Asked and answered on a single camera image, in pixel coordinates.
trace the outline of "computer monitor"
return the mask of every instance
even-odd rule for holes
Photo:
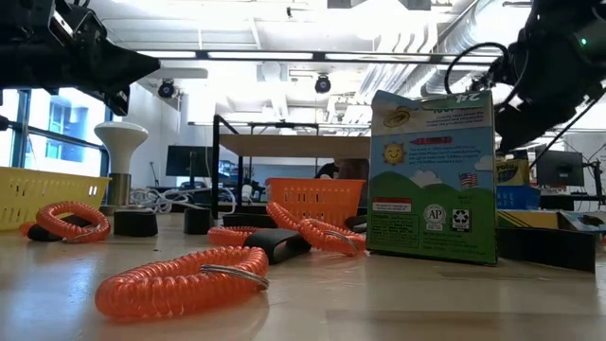
[[[192,156],[193,170],[190,172],[189,163]],[[211,170],[212,147],[169,146],[167,176],[210,177]]]
[[[538,185],[585,186],[581,153],[547,151],[536,166]]]

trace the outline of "crayola box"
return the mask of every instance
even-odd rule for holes
[[[411,100],[377,92],[366,247],[495,264],[490,92]]]
[[[506,160],[496,163],[496,184],[524,186],[530,184],[528,160]]]

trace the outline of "sun illustration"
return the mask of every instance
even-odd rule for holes
[[[392,143],[385,145],[383,157],[385,158],[386,163],[396,166],[397,164],[404,162],[405,155],[406,151],[404,150],[403,143]]]

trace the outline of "cloud illustration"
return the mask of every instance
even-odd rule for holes
[[[424,188],[425,186],[441,184],[442,180],[440,180],[435,173],[432,171],[422,171],[417,170],[415,176],[411,177],[412,180],[417,186],[420,188]]]
[[[480,157],[480,161],[476,162],[474,167],[477,171],[492,171],[494,167],[492,164],[492,156],[484,155]]]

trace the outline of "ap seal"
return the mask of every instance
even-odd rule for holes
[[[441,231],[446,221],[446,210],[437,204],[429,205],[423,211],[423,218],[427,223],[427,230]]]

